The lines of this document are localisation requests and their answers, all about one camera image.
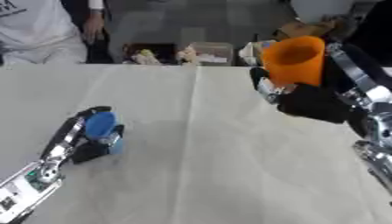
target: white tablecloth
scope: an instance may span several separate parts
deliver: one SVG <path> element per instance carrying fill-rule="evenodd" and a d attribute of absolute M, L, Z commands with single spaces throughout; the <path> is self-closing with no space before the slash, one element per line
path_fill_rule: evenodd
<path fill-rule="evenodd" d="M 357 136 L 280 114 L 247 68 L 20 66 L 0 70 L 0 177 L 38 157 L 76 111 L 110 105 L 125 152 L 67 165 L 30 224 L 392 223 Z"/>

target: silver robotic arm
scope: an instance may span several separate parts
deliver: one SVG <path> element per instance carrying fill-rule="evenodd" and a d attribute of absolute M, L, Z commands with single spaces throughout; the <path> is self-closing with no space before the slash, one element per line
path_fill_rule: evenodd
<path fill-rule="evenodd" d="M 97 107 L 78 113 L 64 122 L 44 149 L 40 159 L 28 164 L 0 184 L 0 224 L 23 222 L 63 182 L 61 166 L 72 159 L 75 164 L 109 154 L 120 144 L 123 125 L 117 125 L 99 139 L 88 139 L 88 120 L 110 107 Z"/>
<path fill-rule="evenodd" d="M 269 74 L 263 70 L 259 70 L 258 75 L 251 73 L 252 79 L 264 99 L 277 104 L 278 109 L 286 114 L 332 123 L 349 122 L 354 130 L 360 130 L 357 133 L 362 139 L 353 148 L 366 163 L 369 173 L 392 194 L 392 93 L 390 87 L 384 86 L 391 78 L 380 67 L 368 69 L 368 64 L 373 62 L 364 59 L 366 63 L 362 63 L 362 54 L 354 48 L 330 44 L 327 56 L 339 69 L 341 77 L 324 87 L 300 83 L 275 87 Z M 301 101 L 309 98 L 312 100 L 301 106 Z M 359 111 L 360 116 L 352 121 Z"/>

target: black robotic finger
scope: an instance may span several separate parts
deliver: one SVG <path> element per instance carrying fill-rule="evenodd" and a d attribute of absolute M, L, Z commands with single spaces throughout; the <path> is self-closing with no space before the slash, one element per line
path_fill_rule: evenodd
<path fill-rule="evenodd" d="M 89 118 L 90 116 L 99 112 L 109 112 L 112 108 L 109 106 L 98 106 L 93 108 L 88 108 L 84 111 L 79 112 L 76 116 L 81 116 L 83 118 Z"/>
<path fill-rule="evenodd" d="M 362 108 L 353 108 L 347 118 L 348 125 L 350 125 L 353 131 L 362 138 L 368 134 L 365 127 L 367 117 L 368 113 Z"/>
<path fill-rule="evenodd" d="M 253 67 L 250 69 L 250 78 L 252 79 L 253 87 L 258 89 L 259 82 L 262 78 L 269 78 L 270 74 L 267 70 L 260 67 Z"/>
<path fill-rule="evenodd" d="M 123 137 L 124 130 L 125 130 L 125 126 L 120 124 L 120 125 L 115 126 L 115 128 L 113 129 L 113 132 L 117 132 L 120 137 Z"/>
<path fill-rule="evenodd" d="M 343 123 L 350 106 L 343 103 L 328 88 L 297 84 L 290 94 L 279 96 L 277 109 L 292 116 L 303 116 L 329 123 Z"/>
<path fill-rule="evenodd" d="M 109 147 L 106 144 L 87 142 L 78 146 L 75 153 L 72 155 L 72 160 L 74 164 L 78 165 L 108 154 Z"/>

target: orange cup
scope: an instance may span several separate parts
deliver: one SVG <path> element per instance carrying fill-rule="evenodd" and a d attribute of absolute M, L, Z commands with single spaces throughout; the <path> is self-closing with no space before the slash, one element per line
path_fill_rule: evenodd
<path fill-rule="evenodd" d="M 262 62 L 278 87 L 305 83 L 321 84 L 326 44 L 320 38 L 288 38 L 264 48 Z"/>

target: plastic bin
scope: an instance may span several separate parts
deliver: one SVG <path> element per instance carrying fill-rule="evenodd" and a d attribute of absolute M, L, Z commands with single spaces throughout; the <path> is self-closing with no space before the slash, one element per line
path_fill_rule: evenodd
<path fill-rule="evenodd" d="M 191 47 L 196 51 L 202 66 L 232 66 L 234 48 L 229 43 L 195 42 L 191 44 Z"/>

